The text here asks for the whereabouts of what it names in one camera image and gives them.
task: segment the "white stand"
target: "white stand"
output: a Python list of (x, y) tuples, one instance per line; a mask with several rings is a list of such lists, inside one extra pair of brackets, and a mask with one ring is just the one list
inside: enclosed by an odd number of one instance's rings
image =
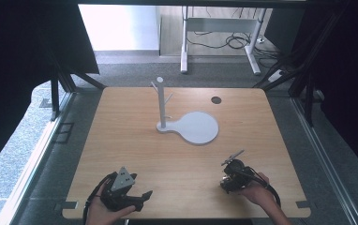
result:
[(159, 112), (161, 121), (157, 123), (157, 130), (160, 133), (176, 133), (182, 136), (188, 143), (204, 145), (210, 143), (219, 132), (219, 125), (216, 119), (206, 112), (189, 112), (182, 118), (173, 122), (166, 122), (165, 104), (171, 98), (164, 99), (163, 79), (157, 78), (157, 87), (152, 83), (158, 92)]
[(226, 32), (226, 33), (252, 33), (251, 42), (249, 46), (245, 46), (246, 56), (249, 63), (252, 66), (252, 70), (255, 75), (260, 75), (258, 63), (253, 55), (256, 40), (258, 39), (261, 26), (263, 24), (264, 14), (266, 8), (261, 8), (259, 17), (257, 20), (250, 19), (218, 19), (218, 18), (188, 18), (188, 7), (184, 7), (183, 12), (183, 39), (182, 39), (182, 51), (180, 61), (180, 71), (187, 73), (187, 32), (199, 31), (199, 32)]

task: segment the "black curtain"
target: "black curtain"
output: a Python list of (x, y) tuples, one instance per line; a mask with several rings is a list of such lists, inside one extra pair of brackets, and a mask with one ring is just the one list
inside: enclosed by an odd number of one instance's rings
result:
[(358, 157), (358, 0), (351, 0), (313, 66), (327, 118)]
[(98, 73), (77, 5), (12, 2), (0, 1), (0, 152), (33, 89), (56, 76), (58, 68)]

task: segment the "table leg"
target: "table leg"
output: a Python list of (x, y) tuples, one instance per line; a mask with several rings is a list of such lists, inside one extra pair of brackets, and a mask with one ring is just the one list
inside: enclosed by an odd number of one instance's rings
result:
[(81, 79), (85, 80), (88, 83), (91, 83), (94, 87), (103, 90), (106, 85), (101, 82), (96, 81), (95, 79), (91, 78), (90, 76), (86, 75), (85, 73), (76, 72), (74, 73), (76, 76), (80, 77)]
[(57, 71), (51, 77), (51, 97), (52, 97), (52, 116), (51, 121), (54, 121), (59, 115), (59, 82)]
[(185, 7), (183, 12), (183, 39), (182, 39), (182, 52), (180, 58), (180, 71), (181, 73), (187, 73), (187, 12), (188, 7)]
[(251, 64), (252, 70), (255, 75), (261, 74), (261, 70), (259, 69), (258, 63), (255, 60), (255, 56), (253, 55), (253, 50), (255, 48), (259, 32), (261, 31), (261, 26), (263, 25), (264, 14), (266, 14), (266, 8), (261, 9), (261, 12), (259, 13), (259, 17), (255, 25), (254, 32), (252, 33), (251, 42), (249, 43), (249, 46), (245, 46), (246, 55), (248, 56), (249, 63)]

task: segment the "gray floor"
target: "gray floor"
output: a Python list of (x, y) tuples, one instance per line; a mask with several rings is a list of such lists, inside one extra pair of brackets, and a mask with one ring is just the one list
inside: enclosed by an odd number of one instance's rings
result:
[[(180, 73), (177, 56), (159, 56), (157, 51), (97, 52), (97, 61), (101, 74), (91, 76), (108, 86), (149, 86), (156, 76), (162, 76), (168, 86), (251, 87), (261, 78), (252, 74), (243, 56), (190, 57), (187, 75)], [(47, 148), (12, 224), (81, 224), (79, 220), (64, 219), (61, 210), (101, 91), (73, 78), (79, 88), (67, 104), (61, 121), (61, 124), (72, 126), (70, 135), (64, 130), (55, 133), (54, 142)], [(291, 220), (294, 224), (351, 224), (339, 195), (343, 192), (337, 193), (337, 183), (324, 170), (319, 153), (297, 113), (294, 101), (302, 100), (287, 96), (289, 85), (283, 83), (267, 95), (307, 197), (307, 205), (312, 210), (308, 218)], [(50, 98), (48, 83), (35, 89), (31, 107), (1, 154), (0, 211), (49, 123), (51, 108), (40, 108), (40, 105), (45, 99), (48, 105)], [(318, 102), (314, 104), (313, 121), (313, 130), (358, 212), (358, 159), (326, 120)], [(271, 224), (268, 219), (253, 219), (253, 222)]]

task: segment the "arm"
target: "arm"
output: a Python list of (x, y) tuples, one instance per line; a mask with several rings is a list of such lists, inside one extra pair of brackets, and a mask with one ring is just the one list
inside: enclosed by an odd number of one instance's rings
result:
[[(269, 182), (269, 178), (263, 173), (260, 172), (259, 175)], [(252, 203), (259, 205), (275, 225), (291, 225), (290, 220), (276, 203), (273, 194), (261, 184), (253, 181), (248, 187), (239, 190), (238, 194), (244, 195)]]

